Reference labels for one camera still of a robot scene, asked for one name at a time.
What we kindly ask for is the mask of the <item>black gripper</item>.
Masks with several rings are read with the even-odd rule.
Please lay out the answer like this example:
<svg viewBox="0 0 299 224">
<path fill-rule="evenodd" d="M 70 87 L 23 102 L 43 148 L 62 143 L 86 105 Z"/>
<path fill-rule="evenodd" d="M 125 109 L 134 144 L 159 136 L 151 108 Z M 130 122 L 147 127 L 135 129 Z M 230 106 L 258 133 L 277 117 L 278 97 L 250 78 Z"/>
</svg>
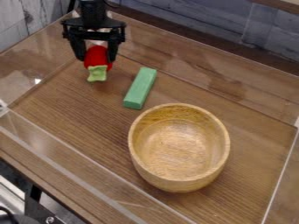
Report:
<svg viewBox="0 0 299 224">
<path fill-rule="evenodd" d="M 119 43 L 126 41 L 127 23 L 107 17 L 95 27 L 83 24 L 82 17 L 65 19 L 61 22 L 63 26 L 63 37 L 70 40 L 70 45 L 77 58 L 83 61 L 87 52 L 86 41 L 107 41 L 107 59 L 110 62 L 117 60 Z"/>
</svg>

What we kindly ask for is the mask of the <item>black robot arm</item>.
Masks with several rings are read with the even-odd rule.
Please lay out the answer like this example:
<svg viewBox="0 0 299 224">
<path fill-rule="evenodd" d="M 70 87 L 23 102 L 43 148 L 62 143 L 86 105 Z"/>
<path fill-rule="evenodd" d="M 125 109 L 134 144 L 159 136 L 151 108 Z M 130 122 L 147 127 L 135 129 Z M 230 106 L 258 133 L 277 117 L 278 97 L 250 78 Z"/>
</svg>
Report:
<svg viewBox="0 0 299 224">
<path fill-rule="evenodd" d="M 107 61 L 117 60 L 119 45 L 126 42 L 127 23 L 109 16 L 107 6 L 107 0 L 79 0 L 79 17 L 61 22 L 62 35 L 70 41 L 79 60 L 86 58 L 87 40 L 107 42 Z"/>
</svg>

